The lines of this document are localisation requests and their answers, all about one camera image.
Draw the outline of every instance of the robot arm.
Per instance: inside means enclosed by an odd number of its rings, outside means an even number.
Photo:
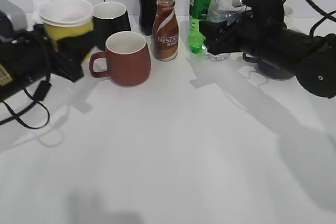
[[[200,23],[208,52],[244,52],[278,69],[293,73],[314,95],[336,96],[336,35],[312,37],[287,28],[282,0],[233,0],[248,6],[240,20]]]

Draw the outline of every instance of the paper cup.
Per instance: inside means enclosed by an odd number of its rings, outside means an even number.
[[[41,20],[55,51],[58,51],[58,40],[92,31],[92,16],[93,6],[86,0],[55,0],[40,10]]]

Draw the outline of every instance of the bottle cap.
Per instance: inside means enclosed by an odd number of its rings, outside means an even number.
[[[40,10],[45,5],[51,2],[51,0],[33,0],[34,11],[32,19],[35,23],[42,23],[40,19]]]

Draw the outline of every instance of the bottle label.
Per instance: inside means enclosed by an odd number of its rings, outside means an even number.
[[[199,20],[207,20],[210,2],[211,0],[190,0],[190,16]]]
[[[177,56],[179,25],[174,5],[159,5],[153,26],[154,56],[158,60],[169,61]]]
[[[7,72],[4,66],[0,64],[0,86],[6,86],[13,81],[10,74]]]

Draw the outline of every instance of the green plastic bottle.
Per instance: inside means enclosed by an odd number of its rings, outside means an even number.
[[[198,29],[198,23],[201,20],[207,20],[210,2],[211,0],[190,0],[190,32],[188,36],[188,45],[190,51],[194,54],[203,52],[202,46],[204,42],[204,36]]]

